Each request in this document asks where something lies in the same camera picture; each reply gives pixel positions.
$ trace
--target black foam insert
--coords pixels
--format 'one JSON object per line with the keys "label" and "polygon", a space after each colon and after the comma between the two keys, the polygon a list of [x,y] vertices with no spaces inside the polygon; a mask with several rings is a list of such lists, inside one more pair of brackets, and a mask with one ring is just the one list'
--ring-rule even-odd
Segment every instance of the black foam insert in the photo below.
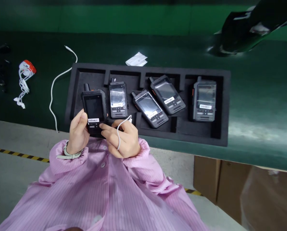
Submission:
{"label": "black foam insert", "polygon": [[[131,92],[139,93],[143,89],[150,90],[148,78],[158,78],[167,75],[186,104],[186,108],[169,117],[169,121],[157,129],[146,122],[141,112],[134,106]],[[189,120],[189,104],[191,91],[198,76],[203,80],[217,83],[216,113],[213,122],[193,122]],[[91,90],[102,89],[106,95],[106,109],[110,118],[110,99],[108,86],[111,78],[116,82],[124,81],[127,89],[129,115],[132,114],[133,124],[139,135],[153,136],[172,140],[203,143],[217,146],[228,145],[229,121],[229,90],[230,71],[209,69],[182,69],[163,67],[133,67],[106,64],[74,63],[69,85],[65,122],[71,123],[74,116],[83,108],[80,94],[83,84],[88,83]]]}

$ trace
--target barcode label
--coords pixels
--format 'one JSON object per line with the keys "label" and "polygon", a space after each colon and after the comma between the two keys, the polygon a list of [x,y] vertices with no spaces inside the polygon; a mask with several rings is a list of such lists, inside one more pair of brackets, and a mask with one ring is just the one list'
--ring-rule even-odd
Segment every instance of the barcode label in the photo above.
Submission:
{"label": "barcode label", "polygon": [[168,103],[170,103],[171,101],[174,101],[174,97],[172,96],[171,98],[169,98],[169,99],[166,99],[165,101],[164,101],[164,103],[165,104],[168,104]]}
{"label": "barcode label", "polygon": [[89,123],[93,123],[93,122],[99,122],[99,118],[95,118],[95,119],[88,119]]}
{"label": "barcode label", "polygon": [[152,112],[151,114],[148,115],[149,119],[151,119],[153,116],[157,114],[157,111]]}
{"label": "barcode label", "polygon": [[212,106],[211,105],[200,104],[199,108],[212,109]]}
{"label": "barcode label", "polygon": [[112,104],[112,107],[123,107],[123,103]]}

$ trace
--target floor marking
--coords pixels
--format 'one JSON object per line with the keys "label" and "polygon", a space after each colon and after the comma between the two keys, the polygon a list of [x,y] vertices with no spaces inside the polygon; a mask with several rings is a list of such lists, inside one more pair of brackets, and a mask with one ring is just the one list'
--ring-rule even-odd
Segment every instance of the floor marking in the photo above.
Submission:
{"label": "floor marking", "polygon": [[12,156],[19,156],[22,158],[38,160],[38,161],[49,163],[49,159],[46,159],[46,158],[31,156],[31,155],[27,155],[27,154],[23,154],[23,153],[19,153],[19,152],[13,152],[13,151],[5,150],[5,149],[0,149],[0,153],[6,153],[6,154],[9,154]]}
{"label": "floor marking", "polygon": [[[31,156],[31,155],[27,155],[27,154],[23,154],[23,153],[19,153],[19,152],[13,152],[13,151],[5,150],[5,149],[0,149],[0,153],[5,153],[5,154],[12,155],[12,156],[19,156],[21,158],[27,158],[27,159],[38,160],[38,161],[42,161],[45,163],[49,163],[49,159],[46,159],[46,158]],[[187,189],[187,188],[184,188],[184,189],[185,189],[185,192],[187,192],[189,194],[203,196],[201,193],[199,193],[196,190]]]}

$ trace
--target concrete floor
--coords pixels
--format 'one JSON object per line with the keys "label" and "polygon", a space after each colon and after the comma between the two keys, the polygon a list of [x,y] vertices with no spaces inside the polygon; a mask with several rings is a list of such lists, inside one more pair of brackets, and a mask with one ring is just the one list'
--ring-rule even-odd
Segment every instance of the concrete floor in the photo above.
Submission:
{"label": "concrete floor", "polygon": [[[48,158],[50,149],[68,133],[0,121],[0,148]],[[166,176],[185,188],[194,189],[194,156],[151,148]],[[49,166],[48,163],[0,153],[0,223],[10,214],[32,181]],[[211,230],[245,230],[207,198],[189,194],[202,220]]]}

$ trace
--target finger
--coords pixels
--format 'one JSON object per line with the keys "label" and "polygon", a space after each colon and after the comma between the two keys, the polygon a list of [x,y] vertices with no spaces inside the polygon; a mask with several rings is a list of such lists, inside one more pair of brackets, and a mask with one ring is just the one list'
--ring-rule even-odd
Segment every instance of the finger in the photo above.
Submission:
{"label": "finger", "polygon": [[[115,120],[114,123],[111,125],[112,127],[118,127],[120,123],[122,123],[124,120]],[[135,126],[126,120],[123,124],[120,125],[120,127],[123,129],[124,132],[130,133],[133,131]]]}
{"label": "finger", "polygon": [[84,110],[80,110],[80,112],[78,112],[78,114],[74,117],[74,119],[72,120],[71,122],[71,125],[70,125],[70,129],[74,129],[77,127],[79,121],[80,121],[80,117],[81,117],[81,114],[84,112]]}
{"label": "finger", "polygon": [[[106,124],[100,124],[99,127],[101,129],[103,129],[103,130],[108,130],[108,131],[110,131],[111,133],[114,133],[114,134],[118,133],[117,129],[115,129],[113,127],[110,127],[110,126],[108,126]],[[127,139],[128,138],[127,134],[122,132],[122,131],[119,131],[119,136],[121,137],[121,139]]]}
{"label": "finger", "polygon": [[83,112],[81,114],[80,121],[76,130],[78,129],[79,131],[83,131],[87,126],[87,123],[88,123],[88,115],[85,112]]}
{"label": "finger", "polygon": [[109,141],[112,145],[114,145],[116,148],[119,146],[119,138],[117,133],[112,133],[108,130],[103,130],[101,132],[102,136],[106,138],[107,141]]}
{"label": "finger", "polygon": [[108,151],[114,155],[117,158],[123,158],[123,156],[121,155],[121,153],[117,150],[117,148],[115,146],[113,146],[112,144],[108,145]]}

